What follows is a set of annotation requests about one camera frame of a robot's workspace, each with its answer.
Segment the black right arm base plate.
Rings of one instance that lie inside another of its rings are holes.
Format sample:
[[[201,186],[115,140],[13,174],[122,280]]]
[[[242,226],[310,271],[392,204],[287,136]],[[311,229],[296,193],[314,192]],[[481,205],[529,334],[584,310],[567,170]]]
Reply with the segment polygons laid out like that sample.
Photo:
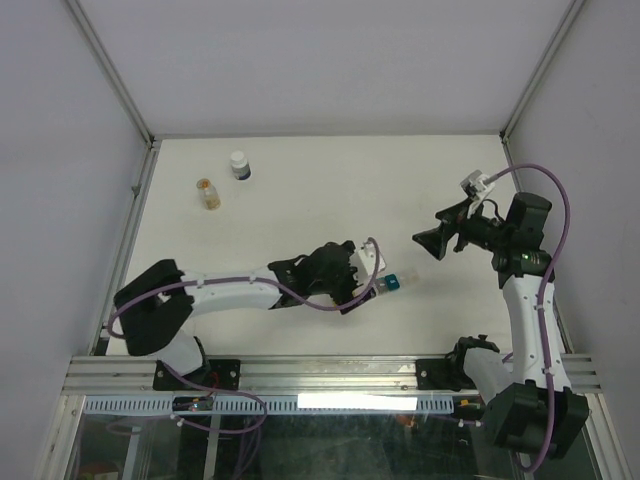
[[[415,361],[415,376],[417,389],[447,390],[460,392],[462,390],[474,390],[475,384],[450,360],[445,358],[422,358]]]

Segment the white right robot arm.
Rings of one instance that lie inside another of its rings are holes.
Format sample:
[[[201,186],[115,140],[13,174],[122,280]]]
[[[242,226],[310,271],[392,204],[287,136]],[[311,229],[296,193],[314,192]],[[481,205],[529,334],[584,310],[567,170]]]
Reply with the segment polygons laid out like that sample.
[[[490,219],[471,205],[466,199],[437,212],[439,226],[413,239],[438,260],[451,239],[457,241],[457,252],[472,244],[492,253],[510,318],[513,363],[504,363],[486,336],[462,337],[431,380],[441,389],[477,389],[486,405],[482,421],[492,445],[562,459],[589,408],[586,398],[572,390],[557,327],[546,319],[554,285],[543,279],[553,275],[553,268],[551,255],[540,245],[552,204],[536,194],[517,193],[503,219]]]

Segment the weekly pill organizer strip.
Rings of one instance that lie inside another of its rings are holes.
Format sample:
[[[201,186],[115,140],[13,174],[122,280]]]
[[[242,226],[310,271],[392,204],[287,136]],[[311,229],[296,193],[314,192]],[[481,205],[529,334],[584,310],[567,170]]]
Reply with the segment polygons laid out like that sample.
[[[386,273],[375,280],[374,291],[377,296],[395,292],[411,286],[420,280],[418,272],[406,269],[395,273]]]

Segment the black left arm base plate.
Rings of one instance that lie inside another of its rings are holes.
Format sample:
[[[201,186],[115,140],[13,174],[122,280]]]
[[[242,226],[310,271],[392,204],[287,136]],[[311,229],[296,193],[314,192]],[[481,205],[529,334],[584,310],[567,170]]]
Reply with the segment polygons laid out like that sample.
[[[184,374],[183,377],[187,380],[187,383],[184,383],[173,375],[164,363],[157,361],[152,388],[154,391],[195,391],[196,388],[190,385],[194,383],[206,388],[237,391],[240,369],[239,359],[210,358],[205,361],[203,367]]]

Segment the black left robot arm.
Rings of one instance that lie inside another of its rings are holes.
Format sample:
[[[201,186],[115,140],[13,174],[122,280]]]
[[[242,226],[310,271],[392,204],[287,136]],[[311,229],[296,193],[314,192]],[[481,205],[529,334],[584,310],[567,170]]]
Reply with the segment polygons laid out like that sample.
[[[183,326],[191,318],[236,309],[278,310],[306,305],[347,314],[420,277],[414,270],[388,273],[377,242],[328,242],[310,254],[273,261],[233,274],[189,272],[163,259],[121,288],[113,298],[108,334],[124,341],[129,355],[152,356],[188,388],[209,377],[201,341]]]

